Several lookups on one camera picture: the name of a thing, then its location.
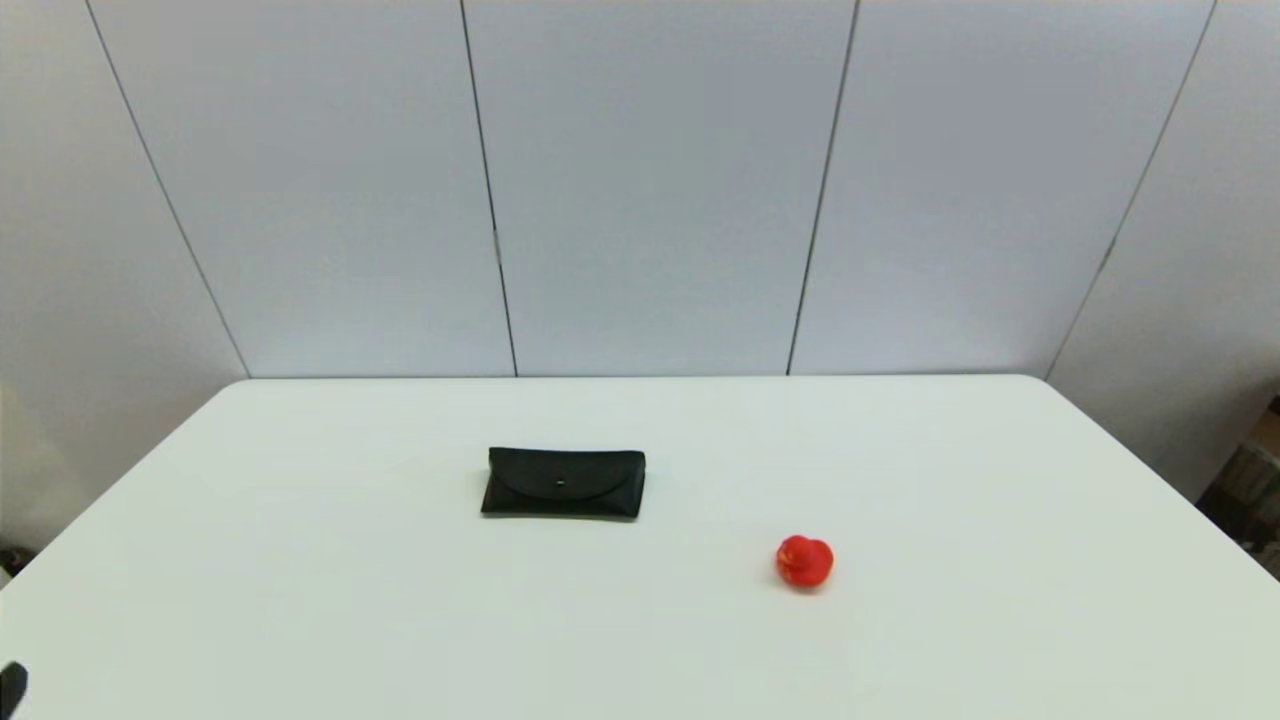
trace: panel seam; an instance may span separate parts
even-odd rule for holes
[[[1098,278],[1102,277],[1102,272],[1106,269],[1107,263],[1111,260],[1111,254],[1116,249],[1116,243],[1120,241],[1120,233],[1124,232],[1125,223],[1129,222],[1129,213],[1133,211],[1133,206],[1138,202],[1138,195],[1142,192],[1142,184],[1147,182],[1147,173],[1151,172],[1151,165],[1156,160],[1156,154],[1160,151],[1160,145],[1165,141],[1165,132],[1169,129],[1169,123],[1174,118],[1174,111],[1178,109],[1178,102],[1183,99],[1183,90],[1187,88],[1187,81],[1192,77],[1192,68],[1196,67],[1196,59],[1199,56],[1201,46],[1204,45],[1204,36],[1208,35],[1208,26],[1213,22],[1213,13],[1217,10],[1217,0],[1210,5],[1208,14],[1204,17],[1204,27],[1201,28],[1199,37],[1196,40],[1196,49],[1192,50],[1190,60],[1187,63],[1187,70],[1183,73],[1183,81],[1178,85],[1178,92],[1174,94],[1174,101],[1169,105],[1169,113],[1165,114],[1165,122],[1160,126],[1160,132],[1156,133],[1156,142],[1151,147],[1151,154],[1147,155],[1147,164],[1142,167],[1142,173],[1138,176],[1138,183],[1133,188],[1133,195],[1129,196],[1129,204],[1125,205],[1124,214],[1120,215],[1120,224],[1116,225],[1115,234],[1111,236],[1111,242],[1107,245],[1107,251],[1102,254],[1102,260],[1098,263],[1097,270],[1093,273],[1093,279],[1089,281],[1088,290],[1084,291],[1084,297],[1080,300],[1080,306],[1075,309],[1075,315],[1071,318],[1071,324],[1066,327],[1066,333],[1062,336],[1062,343],[1057,346],[1057,352],[1053,354],[1053,360],[1048,364],[1048,369],[1044,370],[1043,380],[1048,380],[1050,375],[1053,374],[1053,369],[1057,368],[1057,361],[1062,357],[1062,351],[1066,350],[1068,341],[1071,340],[1071,333],[1075,332],[1076,323],[1080,322],[1080,316],[1084,315],[1084,306],[1089,302],[1089,296],[1093,295],[1094,286],[1098,284]]]
[[[787,372],[796,357],[796,342],[800,338],[800,318],[804,315],[804,299],[809,291],[809,269],[813,266],[813,250],[818,245],[818,223],[822,220],[822,204],[827,197],[827,177],[831,174],[831,156],[836,149],[836,129],[840,127],[840,109],[845,104],[845,85],[849,81],[849,64],[854,55],[854,33],[858,29],[858,14],[863,0],[854,1],[854,14],[849,20],[849,38],[845,41],[845,63],[840,70],[840,87],[836,90],[836,111],[831,118],[831,135],[827,137],[827,158],[822,164],[822,182],[818,184],[818,205],[813,214],[813,231],[809,233],[809,254],[805,256],[804,278],[800,281],[800,302],[796,306],[796,322],[791,331],[791,350],[787,352]]]
[[[462,41],[467,47],[467,70],[471,73],[471,102],[476,110],[476,132],[480,135],[480,163],[484,167],[484,190],[489,199],[489,223],[493,227],[493,256],[498,263],[498,284],[502,287],[502,311],[507,318],[507,343],[511,347],[511,373],[520,377],[520,365],[516,363],[516,333],[511,328],[511,304],[507,300],[507,274],[502,268],[502,245],[498,242],[498,214],[493,209],[493,184],[489,182],[489,152],[484,143],[484,123],[480,120],[480,90],[476,87],[476,65],[471,59],[471,31],[467,27],[466,0],[458,0],[458,10],[462,13]]]
[[[178,234],[182,237],[182,243],[187,249],[187,255],[191,256],[191,263],[196,266],[196,274],[200,275],[200,282],[205,286],[205,292],[209,293],[209,301],[214,305],[214,311],[218,314],[218,320],[223,324],[223,332],[227,333],[227,340],[232,343],[232,350],[236,351],[236,359],[239,360],[241,369],[244,370],[244,377],[252,378],[253,374],[248,370],[248,364],[244,361],[244,354],[241,352],[239,345],[236,342],[236,336],[232,334],[232,328],[227,323],[227,315],[218,304],[218,297],[214,295],[212,287],[209,286],[209,277],[205,275],[205,269],[200,265],[200,259],[196,258],[196,251],[191,247],[191,240],[187,238],[187,231],[182,227],[182,219],[178,218],[178,211],[173,206],[173,200],[169,197],[169,190],[165,188],[164,181],[160,179],[160,170],[156,168],[155,158],[151,156],[151,149],[147,146],[147,140],[142,137],[142,126],[138,124],[138,117],[133,111],[129,96],[124,94],[124,83],[120,82],[120,73],[115,70],[115,60],[111,59],[111,51],[106,47],[106,38],[102,37],[102,28],[97,24],[97,15],[93,14],[93,4],[90,0],[84,0],[84,8],[88,10],[90,22],[93,23],[93,32],[97,35],[99,45],[102,47],[102,55],[106,56],[106,65],[111,69],[111,77],[115,79],[115,87],[120,92],[120,99],[124,101],[124,109],[129,113],[129,122],[133,123],[133,132],[138,136],[138,142],[142,145],[142,154],[146,155],[147,164],[151,167],[151,176],[155,178],[156,186],[160,188],[160,195],[164,196],[165,206],[169,208],[169,215],[173,218],[173,223],[178,228]]]

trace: black object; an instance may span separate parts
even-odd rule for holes
[[[26,547],[0,547],[0,568],[4,568],[10,578],[17,578],[18,573],[35,559],[36,553]]]
[[[22,696],[27,694],[27,669],[20,662],[10,662],[0,670],[0,720],[13,717]]]
[[[481,512],[635,518],[644,495],[644,452],[489,448]]]

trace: white table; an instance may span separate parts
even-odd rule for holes
[[[490,445],[640,519],[481,519]],[[1019,377],[241,383],[0,603],[19,720],[1280,714],[1280,584]]]

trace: white wall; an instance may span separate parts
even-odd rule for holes
[[[44,546],[243,377],[84,4],[0,3],[0,533]]]
[[[1188,497],[1280,379],[1280,4],[1221,1],[1050,382]]]
[[[457,0],[92,5],[255,377],[512,373]]]
[[[792,372],[1043,377],[1210,0],[863,0]]]
[[[471,0],[521,374],[786,372],[852,0]]]

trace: wall panel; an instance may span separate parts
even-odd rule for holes
[[[84,3],[0,3],[0,536],[41,547],[244,378]]]
[[[1041,375],[1208,0],[864,0],[794,372]]]
[[[1188,497],[1280,389],[1280,4],[1222,1],[1050,382]]]
[[[102,0],[253,375],[511,374],[456,0]]]
[[[468,0],[521,374],[783,373],[851,0]]]

